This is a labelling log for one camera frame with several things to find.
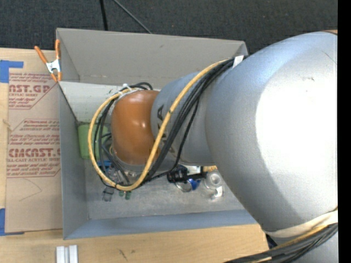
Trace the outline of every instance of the cardboard box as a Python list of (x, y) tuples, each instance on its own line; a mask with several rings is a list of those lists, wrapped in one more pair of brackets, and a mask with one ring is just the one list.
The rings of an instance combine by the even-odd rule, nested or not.
[(105, 186), (80, 156), (77, 126), (124, 83), (170, 81), (219, 60), (247, 55), (244, 42), (118, 32), (62, 30), (59, 93), (64, 238), (185, 230), (256, 223), (230, 190), (212, 201), (204, 186), (190, 193), (160, 178), (102, 200)]
[[(53, 51), (44, 53), (55, 58)], [(2, 95), (8, 105), (2, 125), (8, 131), (1, 168), (7, 177), (5, 232), (62, 228), (58, 85), (34, 50), (0, 49), (0, 59), (21, 63), (10, 65)]]

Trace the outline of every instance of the black cord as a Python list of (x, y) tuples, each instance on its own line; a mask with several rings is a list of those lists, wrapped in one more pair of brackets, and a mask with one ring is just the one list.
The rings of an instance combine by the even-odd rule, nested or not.
[(130, 11), (128, 11), (128, 9), (125, 6), (123, 6), (119, 1), (117, 0), (112, 0), (112, 1), (114, 1), (120, 8), (122, 8), (132, 19), (134, 19), (149, 34), (152, 34), (151, 31), (140, 20), (138, 20)]
[(338, 223), (326, 226), (321, 231), (302, 239), (301, 241), (280, 248), (279, 245), (262, 253), (253, 254), (238, 259), (226, 261), (226, 263), (246, 263), (252, 260), (260, 260), (271, 257), (265, 262), (271, 263), (291, 263), (306, 254), (308, 251), (321, 246), (338, 231)]
[(108, 31), (109, 27), (107, 25), (107, 17), (106, 17), (104, 0), (99, 0), (99, 2), (100, 2), (101, 14), (103, 15), (104, 30)]
[[(171, 148), (174, 139), (176, 138), (181, 126), (183, 125), (183, 122), (186, 118), (186, 116), (189, 114), (191, 108), (193, 107), (193, 105), (195, 104), (195, 102), (200, 98), (200, 96), (202, 95), (202, 93), (205, 91), (205, 89), (218, 77), (220, 76), (225, 70), (227, 70), (232, 64), (233, 64), (233, 59), (229, 59), (219, 65), (217, 65), (216, 67), (214, 67), (213, 69), (211, 69), (206, 75), (204, 75), (193, 87), (193, 89), (191, 90), (189, 96), (187, 97), (187, 99), (185, 100), (185, 103), (183, 104), (183, 106), (181, 107), (181, 110), (179, 111), (179, 114), (177, 116), (177, 118), (174, 121), (174, 124), (172, 126), (171, 131), (169, 132), (169, 136), (164, 144), (164, 146), (162, 147), (162, 150), (156, 160), (156, 162), (154, 163), (154, 165), (152, 166), (152, 168), (150, 169), (149, 173), (148, 173), (148, 178), (143, 182), (149, 182), (151, 180), (154, 180), (155, 178), (152, 178), (152, 176), (156, 173), (156, 171), (158, 170), (158, 168), (160, 167), (161, 163), (163, 162), (163, 160), (165, 159), (169, 149)], [(158, 177), (164, 176), (166, 173), (160, 174), (158, 175)]]
[[(152, 85), (147, 83), (147, 82), (140, 82), (140, 83), (137, 83), (135, 85), (131, 85), (130, 88), (139, 88), (139, 89), (143, 89), (143, 90), (148, 90), (148, 89), (153, 90)], [(122, 88), (120, 90), (120, 92), (124, 91), (126, 89), (128, 89), (128, 87)], [(104, 129), (105, 121), (107, 118), (107, 114), (109, 113), (109, 110), (111, 109), (111, 106), (114, 104), (115, 101), (116, 101), (116, 99), (113, 99), (109, 102), (109, 104), (102, 111), (101, 116), (97, 121), (96, 129), (95, 129), (95, 133), (94, 133), (94, 143), (93, 143), (94, 158), (95, 158), (95, 160), (97, 160), (97, 157), (96, 157), (96, 151), (97, 151), (96, 141), (97, 141), (98, 142), (98, 151), (99, 151), (99, 156), (100, 156), (100, 163), (101, 163), (101, 170), (103, 171), (105, 176), (106, 176), (107, 171), (106, 171), (106, 167), (105, 167), (105, 163), (104, 163), (104, 155), (107, 156), (107, 158), (110, 160), (110, 162), (114, 166), (114, 168), (122, 174), (122, 176), (125, 179), (125, 182), (127, 184), (126, 186), (128, 186), (129, 185), (128, 176), (126, 175), (126, 173), (122, 169), (122, 166), (120, 165), (120, 163), (113, 157), (113, 155), (111, 155), (109, 150), (106, 148), (106, 144), (111, 139), (112, 134), (111, 133), (103, 134), (103, 129)], [(104, 185), (106, 185), (108, 187), (115, 188), (113, 186), (107, 185), (102, 180), (102, 178), (100, 178), (100, 179), (104, 183)]]

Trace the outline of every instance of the black floor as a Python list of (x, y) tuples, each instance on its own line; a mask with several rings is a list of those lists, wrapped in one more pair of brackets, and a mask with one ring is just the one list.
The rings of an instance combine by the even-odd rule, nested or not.
[[(234, 39), (250, 53), (305, 32), (337, 29), (338, 0), (118, 0), (152, 33)], [(0, 0), (0, 47), (53, 49), (57, 27), (103, 30), (99, 0)], [(110, 31), (145, 32), (112, 0)]]

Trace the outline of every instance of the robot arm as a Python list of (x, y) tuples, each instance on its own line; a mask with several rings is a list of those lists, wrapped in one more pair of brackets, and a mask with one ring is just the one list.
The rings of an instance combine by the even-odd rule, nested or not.
[[(131, 149), (144, 145), (146, 150), (129, 151), (125, 162), (144, 160), (146, 166), (134, 187), (120, 188), (134, 189), (150, 179), (158, 170), (150, 165), (157, 165), (159, 155), (176, 164), (216, 165), (234, 195), (278, 244), (299, 236), (295, 227), (337, 208), (337, 35), (292, 37), (235, 67), (233, 61), (223, 61), (199, 75), (174, 81), (156, 96), (140, 91), (150, 116), (124, 125), (144, 129), (132, 139)], [(116, 104), (112, 118), (118, 108), (129, 112), (136, 105), (137, 93), (129, 96), (134, 98), (125, 107)], [(130, 119), (121, 113), (118, 117)], [(114, 129), (115, 134), (126, 131), (123, 122)], [(112, 129), (115, 147), (122, 145), (120, 137)], [(337, 233), (301, 258), (337, 260)]]

